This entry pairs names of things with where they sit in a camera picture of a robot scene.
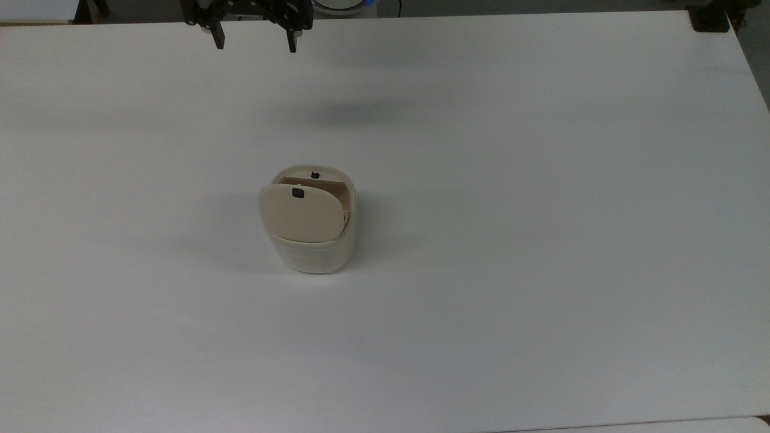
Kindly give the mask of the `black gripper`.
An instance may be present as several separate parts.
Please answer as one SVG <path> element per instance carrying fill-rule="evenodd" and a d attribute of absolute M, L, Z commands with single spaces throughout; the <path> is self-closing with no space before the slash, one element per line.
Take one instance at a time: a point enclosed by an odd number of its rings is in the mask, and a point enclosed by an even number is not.
<path fill-rule="evenodd" d="M 184 21 L 206 28 L 219 50 L 224 49 L 225 34 L 221 22 L 226 16 L 261 16 L 286 30 L 291 53 L 297 53 L 301 31 L 313 28 L 311 1 L 182 1 Z"/>

